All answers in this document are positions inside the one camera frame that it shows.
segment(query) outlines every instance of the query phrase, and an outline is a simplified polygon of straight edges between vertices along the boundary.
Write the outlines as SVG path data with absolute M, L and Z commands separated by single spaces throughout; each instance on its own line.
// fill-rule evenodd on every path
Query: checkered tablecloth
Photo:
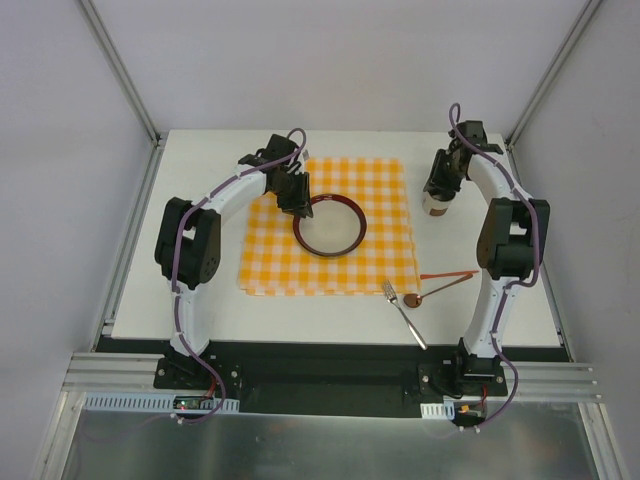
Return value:
M 404 169 L 397 159 L 313 158 L 307 162 L 311 195 L 335 193 L 354 200 L 367 217 L 358 248 L 338 258 L 304 250 L 290 215 L 272 194 L 255 200 L 238 275 L 250 295 L 358 295 L 381 293 L 388 278 L 398 293 L 419 290 Z

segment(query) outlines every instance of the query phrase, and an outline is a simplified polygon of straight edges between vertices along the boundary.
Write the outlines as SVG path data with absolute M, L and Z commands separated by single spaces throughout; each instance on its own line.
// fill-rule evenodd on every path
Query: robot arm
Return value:
M 498 162 L 507 161 L 498 145 L 487 142 L 482 122 L 466 121 L 458 124 L 457 130 L 478 150 L 491 152 Z M 490 383 L 503 376 L 494 340 L 501 350 L 509 310 L 520 289 L 518 283 L 529 277 L 536 256 L 532 218 L 523 199 L 530 203 L 537 216 L 540 260 L 549 222 L 549 204 L 532 199 L 520 185 L 507 179 L 498 166 L 461 142 L 455 131 L 449 135 L 452 141 L 447 150 L 437 152 L 424 187 L 424 210 L 432 216 L 444 215 L 464 179 L 478 186 L 488 204 L 476 249 L 482 268 L 480 294 L 471 324 L 460 339 L 452 371 L 446 375 L 449 387 L 462 393 L 465 385 Z
M 313 216 L 309 173 L 304 169 L 306 158 L 300 161 L 295 155 L 290 162 L 267 167 L 270 162 L 294 155 L 297 150 L 299 147 L 292 140 L 273 135 L 265 149 L 258 150 L 255 155 L 247 155 L 238 162 L 234 172 L 237 179 L 226 182 L 189 217 L 185 232 L 195 232 L 191 238 L 187 235 L 182 237 L 177 269 L 178 288 L 175 290 L 171 289 L 171 278 L 176 238 L 180 221 L 193 204 L 174 197 L 165 206 L 154 257 L 169 282 L 172 305 L 178 309 L 182 336 L 196 355 L 202 354 L 209 344 L 208 317 L 202 292 L 220 264 L 222 224 L 240 208 L 267 192 L 276 195 L 278 207 L 283 212 L 303 218 Z M 179 302 L 175 301 L 176 296 L 180 297 Z M 189 356 L 177 335 L 171 339 L 171 347 L 177 353 Z

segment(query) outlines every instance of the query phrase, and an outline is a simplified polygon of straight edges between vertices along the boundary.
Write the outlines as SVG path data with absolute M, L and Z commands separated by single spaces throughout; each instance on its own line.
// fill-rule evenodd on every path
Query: metal frame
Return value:
M 518 117 L 513 131 L 507 136 L 506 143 L 508 147 L 515 145 L 522 135 L 522 132 L 529 124 L 529 121 L 540 105 L 540 102 L 549 92 L 549 89 L 553 85 L 553 81 L 556 79 L 562 70 L 562 67 L 564 67 L 565 63 L 571 56 L 571 53 L 582 38 L 584 32 L 587 30 L 587 27 L 591 25 L 591 22 L 593 22 L 596 13 L 604 1 L 605 0 L 587 0 L 582 7 L 578 17 L 573 22 L 571 29 L 569 29 L 569 33 L 567 33 L 567 36 L 562 41 L 562 44 L 551 60 L 547 70 L 542 75 L 538 85 L 536 85 L 531 98 L 529 98 L 529 101 L 520 114 L 520 117 Z
M 165 140 L 161 139 L 160 143 L 153 147 L 151 156 L 147 161 L 147 166 L 142 177 L 140 187 L 138 188 L 138 194 L 136 196 L 133 210 L 129 216 L 129 221 L 127 222 L 127 231 L 122 245 L 118 250 L 118 256 L 111 276 L 111 283 L 109 284 L 107 298 L 100 310 L 99 325 L 94 336 L 93 349 L 95 349 L 98 344 L 98 341 L 103 334 L 103 329 L 113 328 L 115 315 L 127 280 L 127 273 L 129 272 L 129 267 L 133 260 L 133 253 L 138 242 L 140 229 L 142 228 L 144 214 L 147 211 L 149 198 L 151 198 L 151 190 L 156 179 L 156 174 L 158 173 L 158 168 L 160 167 L 160 161 L 162 160 L 164 144 Z
M 603 2 L 604 0 L 587 0 L 585 2 L 523 109 L 512 133 L 507 137 L 506 143 L 511 155 L 515 154 L 513 145 L 527 127 L 531 117 L 545 98 L 555 78 L 595 18 Z M 109 293 L 101 310 L 101 322 L 96 334 L 95 347 L 103 332 L 108 333 L 112 328 L 113 318 L 126 281 L 126 273 L 131 263 L 142 219 L 161 160 L 164 142 L 92 0 L 76 0 L 76 3 L 123 94 L 153 145 L 153 152 L 148 160 L 135 206 L 129 218 L 129 226 L 114 267 Z M 510 160 L 514 172 L 517 174 L 516 161 L 512 156 Z M 543 281 L 549 286 L 546 270 L 543 270 Z M 568 337 L 560 321 L 553 291 L 551 288 L 547 288 L 547 292 L 551 296 L 554 319 L 564 339 L 564 346 L 571 355 Z M 159 358 L 160 355 L 139 354 L 89 353 L 74 355 L 43 443 L 44 448 L 36 465 L 36 478 L 47 480 L 61 478 L 87 392 L 158 394 L 158 391 L 153 388 L 153 379 Z M 611 433 L 606 408 L 602 403 L 604 396 L 601 386 L 595 378 L 593 367 L 577 363 L 532 362 L 517 362 L 516 366 L 520 372 L 517 401 L 577 403 L 583 416 L 585 431 L 599 475 L 602 478 L 629 478 Z M 505 377 L 510 385 L 513 376 L 509 370 L 505 372 Z M 162 392 L 162 394 L 167 393 L 192 394 L 193 392 L 180 390 Z
M 603 479 L 630 479 L 620 449 L 612 435 L 609 416 L 604 404 L 580 403 L 587 440 L 591 454 Z
M 140 94 L 138 93 L 138 89 L 134 85 L 133 80 L 131 80 L 129 72 L 124 66 L 124 62 L 122 61 L 113 40 L 111 40 L 111 36 L 109 35 L 109 32 L 107 32 L 107 28 L 105 27 L 102 18 L 100 18 L 100 14 L 98 13 L 96 6 L 93 4 L 92 0 L 76 0 L 76 3 L 80 8 L 80 12 L 86 20 L 91 33 L 98 43 L 100 50 L 107 60 L 118 85 L 120 85 L 122 93 L 131 105 L 131 108 L 140 121 L 142 128 L 147 133 L 149 140 L 154 146 L 157 145 L 160 141 L 160 133 L 144 106 L 142 98 L 140 98 Z
M 161 355 L 77 353 L 71 359 L 63 392 L 122 392 L 193 394 L 192 390 L 157 390 L 153 387 Z M 519 402 L 597 404 L 603 402 L 602 387 L 594 368 L 571 362 L 514 362 L 520 383 Z M 513 373 L 505 370 L 508 385 Z
M 64 473 L 73 436 L 84 405 L 85 392 L 60 393 L 54 418 L 49 426 L 44 448 L 36 464 L 34 478 L 59 480 Z
M 509 165 L 511 166 L 513 176 L 518 181 L 518 183 L 522 184 L 520 173 L 518 172 L 518 155 L 514 145 L 507 147 L 507 158 L 509 159 Z M 544 262 L 542 263 L 540 268 L 540 277 L 542 278 L 544 290 L 547 294 L 547 298 L 549 299 L 551 316 L 553 317 L 553 322 L 556 325 L 556 331 L 558 332 L 560 345 L 564 347 L 564 349 L 567 351 L 567 355 L 569 355 L 569 359 L 573 361 L 575 357 L 573 355 L 573 349 L 571 347 L 571 337 L 569 336 L 567 326 L 562 322 L 562 315 L 560 314 L 560 309 L 558 308 L 558 301 L 556 300 L 556 296 L 553 291 L 553 285 L 549 280 L 549 272 Z

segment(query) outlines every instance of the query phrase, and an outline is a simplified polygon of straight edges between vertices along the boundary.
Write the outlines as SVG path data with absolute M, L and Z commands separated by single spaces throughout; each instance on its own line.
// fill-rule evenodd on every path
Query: plate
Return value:
M 313 218 L 293 219 L 293 233 L 305 250 L 321 257 L 339 257 L 362 243 L 367 219 L 356 202 L 324 193 L 311 199 Z

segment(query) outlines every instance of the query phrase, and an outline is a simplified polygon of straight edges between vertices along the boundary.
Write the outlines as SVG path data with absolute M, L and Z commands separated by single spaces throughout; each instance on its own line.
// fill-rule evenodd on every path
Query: fork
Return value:
M 404 321 L 407 322 L 407 327 L 409 327 L 409 331 L 413 335 L 413 338 L 416 339 L 416 342 L 418 342 L 418 345 L 420 345 L 423 350 L 426 350 L 427 342 L 424 341 L 424 338 L 422 338 L 422 335 L 420 335 L 418 329 L 413 325 L 413 323 L 411 323 L 409 317 L 407 317 L 407 315 L 402 311 L 402 307 L 400 307 L 400 304 L 398 303 L 398 296 L 396 295 L 396 291 L 391 286 L 391 282 L 389 282 L 389 280 L 385 280 L 384 282 L 382 282 L 382 290 L 384 291 L 384 295 L 387 297 L 387 301 L 398 309 L 398 311 L 404 318 Z

